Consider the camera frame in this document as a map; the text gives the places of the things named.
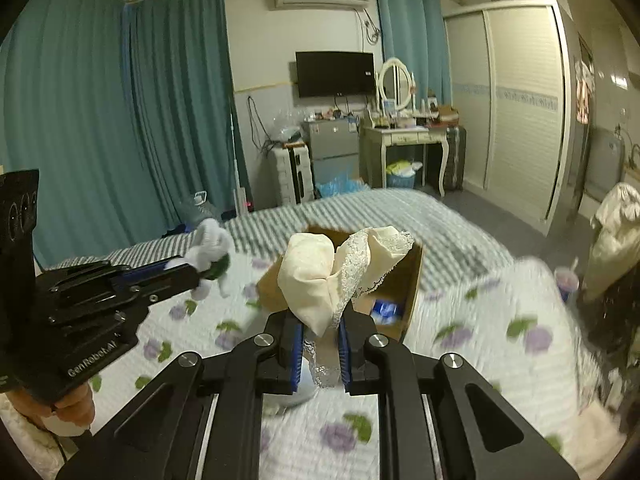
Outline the person's left hand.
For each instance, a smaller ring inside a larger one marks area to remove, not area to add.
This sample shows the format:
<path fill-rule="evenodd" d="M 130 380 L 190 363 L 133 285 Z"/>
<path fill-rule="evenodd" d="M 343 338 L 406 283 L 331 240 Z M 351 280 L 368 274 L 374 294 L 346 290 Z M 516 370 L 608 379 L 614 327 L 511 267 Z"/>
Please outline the person's left hand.
<path fill-rule="evenodd" d="M 24 388 L 6 393 L 13 407 L 42 430 L 59 437 L 78 437 L 89 429 L 96 416 L 92 390 L 84 382 L 62 399 L 45 404 L 33 398 Z"/>

